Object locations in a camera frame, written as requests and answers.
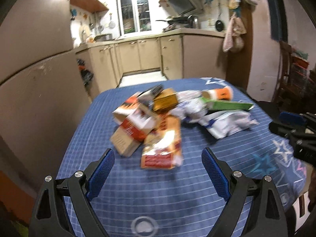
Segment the black trash bag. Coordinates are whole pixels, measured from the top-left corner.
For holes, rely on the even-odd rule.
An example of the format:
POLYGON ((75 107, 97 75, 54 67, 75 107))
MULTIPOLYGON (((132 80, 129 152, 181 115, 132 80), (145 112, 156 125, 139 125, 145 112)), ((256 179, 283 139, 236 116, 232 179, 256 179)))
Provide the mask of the black trash bag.
POLYGON ((77 59, 77 65, 78 65, 78 69, 79 69, 79 72, 81 74, 81 78, 83 80, 84 86, 86 87, 92 81, 94 74, 91 71, 89 71, 88 69, 86 69, 84 60, 77 59))

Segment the red Liqun cigarette pack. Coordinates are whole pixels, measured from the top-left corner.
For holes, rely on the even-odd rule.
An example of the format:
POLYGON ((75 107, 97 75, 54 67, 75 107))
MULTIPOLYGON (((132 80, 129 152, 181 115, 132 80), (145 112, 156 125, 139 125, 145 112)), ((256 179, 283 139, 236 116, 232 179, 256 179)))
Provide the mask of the red Liqun cigarette pack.
POLYGON ((138 142, 143 142, 160 123, 159 116, 141 103, 131 109, 120 106, 113 112, 113 117, 126 134, 138 142))

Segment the hanging black small pan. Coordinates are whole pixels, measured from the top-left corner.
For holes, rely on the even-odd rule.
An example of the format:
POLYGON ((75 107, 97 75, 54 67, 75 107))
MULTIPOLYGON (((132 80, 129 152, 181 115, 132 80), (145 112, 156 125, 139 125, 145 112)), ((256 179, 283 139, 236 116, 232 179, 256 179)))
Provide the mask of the hanging black small pan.
POLYGON ((220 3, 218 3, 218 17, 217 17, 217 20, 215 22, 215 29, 218 32, 222 32, 224 30, 224 23, 221 20, 221 14, 222 14, 221 5, 220 5, 220 3))

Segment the beige refrigerator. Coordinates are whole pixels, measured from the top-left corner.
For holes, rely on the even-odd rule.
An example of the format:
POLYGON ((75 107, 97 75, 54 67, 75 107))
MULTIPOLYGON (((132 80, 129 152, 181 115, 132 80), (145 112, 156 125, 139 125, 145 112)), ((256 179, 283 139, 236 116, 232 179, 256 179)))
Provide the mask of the beige refrigerator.
POLYGON ((17 0, 1 23, 1 137, 18 176, 56 176, 89 107, 70 31, 70 0, 17 0))

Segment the hanging pink cloth bag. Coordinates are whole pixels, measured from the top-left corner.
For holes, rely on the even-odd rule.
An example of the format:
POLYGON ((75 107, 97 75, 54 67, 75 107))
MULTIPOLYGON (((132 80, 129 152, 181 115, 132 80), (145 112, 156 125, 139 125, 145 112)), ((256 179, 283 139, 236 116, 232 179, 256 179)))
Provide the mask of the hanging pink cloth bag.
POLYGON ((240 17, 234 12, 230 17, 227 32, 224 37, 222 50, 224 53, 231 51, 232 53, 240 52, 244 47, 242 35, 246 34, 246 28, 240 17))

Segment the white blue plastic wrapper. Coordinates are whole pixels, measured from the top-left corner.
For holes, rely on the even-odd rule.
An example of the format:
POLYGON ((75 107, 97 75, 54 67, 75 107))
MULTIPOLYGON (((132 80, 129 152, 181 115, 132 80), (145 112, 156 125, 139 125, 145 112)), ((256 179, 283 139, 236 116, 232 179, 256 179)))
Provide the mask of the white blue plastic wrapper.
POLYGON ((198 123, 203 126, 215 139, 223 139, 259 122, 251 118, 249 112, 243 110, 224 110, 202 117, 198 123))

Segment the green flat carton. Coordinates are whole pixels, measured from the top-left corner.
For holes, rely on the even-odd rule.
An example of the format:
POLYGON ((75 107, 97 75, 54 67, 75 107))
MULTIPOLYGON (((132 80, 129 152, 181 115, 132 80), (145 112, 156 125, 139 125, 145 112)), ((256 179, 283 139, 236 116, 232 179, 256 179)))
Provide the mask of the green flat carton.
POLYGON ((222 111, 222 110, 244 110, 249 111, 254 107, 252 103, 234 102, 226 100, 210 100, 204 97, 200 98, 205 102, 207 108, 210 111, 222 111))

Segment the black frying pan on stove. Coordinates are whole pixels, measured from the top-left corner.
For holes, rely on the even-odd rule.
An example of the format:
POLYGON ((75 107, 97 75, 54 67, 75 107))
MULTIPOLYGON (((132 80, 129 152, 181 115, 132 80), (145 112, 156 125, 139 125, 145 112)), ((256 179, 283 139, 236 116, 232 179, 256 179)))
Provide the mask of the black frying pan on stove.
POLYGON ((172 24, 189 24, 188 18, 187 17, 175 17, 175 18, 169 18, 166 20, 156 20, 157 22, 166 22, 169 25, 172 24))

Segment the orange bicycle paper cup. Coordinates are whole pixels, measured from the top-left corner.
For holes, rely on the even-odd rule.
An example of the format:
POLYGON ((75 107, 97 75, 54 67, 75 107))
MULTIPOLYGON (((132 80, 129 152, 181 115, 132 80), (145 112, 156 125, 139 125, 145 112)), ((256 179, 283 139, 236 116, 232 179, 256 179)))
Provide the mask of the orange bicycle paper cup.
POLYGON ((118 113, 121 115, 129 115, 133 113, 139 106, 140 102, 138 97, 142 94, 142 92, 137 91, 132 96, 130 96, 127 100, 125 100, 115 111, 114 113, 118 113))

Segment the kitchen window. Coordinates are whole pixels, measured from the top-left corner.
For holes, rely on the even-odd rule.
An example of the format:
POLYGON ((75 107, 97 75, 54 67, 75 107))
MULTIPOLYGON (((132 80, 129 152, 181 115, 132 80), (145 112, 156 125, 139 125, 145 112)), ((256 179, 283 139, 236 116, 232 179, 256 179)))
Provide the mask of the kitchen window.
POLYGON ((122 35, 151 31, 149 0, 117 0, 122 35))

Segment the small orange white cup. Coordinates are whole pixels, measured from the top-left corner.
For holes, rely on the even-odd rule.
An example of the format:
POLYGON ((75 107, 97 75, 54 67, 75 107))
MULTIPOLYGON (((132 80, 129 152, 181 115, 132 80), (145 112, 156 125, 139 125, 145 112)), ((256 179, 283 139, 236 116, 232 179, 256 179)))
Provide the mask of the small orange white cup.
POLYGON ((202 97, 209 100, 228 100, 233 99, 233 89, 229 86, 217 89, 203 90, 202 97))

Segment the crumpled white blue bag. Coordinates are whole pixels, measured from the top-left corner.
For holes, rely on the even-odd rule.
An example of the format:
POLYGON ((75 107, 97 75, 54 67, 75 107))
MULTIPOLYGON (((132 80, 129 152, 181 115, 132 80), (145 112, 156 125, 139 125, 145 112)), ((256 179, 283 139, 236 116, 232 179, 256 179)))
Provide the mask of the crumpled white blue bag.
POLYGON ((170 114, 188 122, 198 122, 207 115, 208 108, 202 99, 202 91, 185 90, 176 93, 178 104, 170 110, 170 114))

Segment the beige kitchen cabinets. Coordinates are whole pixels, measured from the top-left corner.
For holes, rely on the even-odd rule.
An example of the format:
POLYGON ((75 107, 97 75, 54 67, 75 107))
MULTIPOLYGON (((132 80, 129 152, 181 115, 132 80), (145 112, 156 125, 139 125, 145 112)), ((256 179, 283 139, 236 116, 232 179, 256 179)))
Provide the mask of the beige kitchen cabinets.
POLYGON ((119 86, 126 75, 160 71, 168 80, 226 78, 224 34, 179 28, 128 39, 81 44, 74 49, 93 74, 87 91, 91 99, 119 86))

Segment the orange long snack box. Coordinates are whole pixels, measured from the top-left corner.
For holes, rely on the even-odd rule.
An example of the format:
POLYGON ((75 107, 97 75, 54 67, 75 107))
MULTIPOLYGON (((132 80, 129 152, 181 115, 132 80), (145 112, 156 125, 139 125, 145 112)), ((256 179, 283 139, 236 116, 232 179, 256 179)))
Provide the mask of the orange long snack box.
POLYGON ((160 115, 160 124, 144 140, 141 168, 171 170, 181 166, 181 121, 169 113, 160 115))

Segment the steel kettle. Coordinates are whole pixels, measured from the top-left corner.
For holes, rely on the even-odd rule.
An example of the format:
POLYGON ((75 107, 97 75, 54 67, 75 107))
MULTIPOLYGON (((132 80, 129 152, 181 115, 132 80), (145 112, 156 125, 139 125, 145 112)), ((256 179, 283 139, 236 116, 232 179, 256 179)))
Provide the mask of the steel kettle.
POLYGON ((195 28, 195 29, 199 28, 199 23, 198 23, 198 17, 197 16, 193 16, 193 15, 188 16, 187 22, 188 22, 190 28, 195 28))

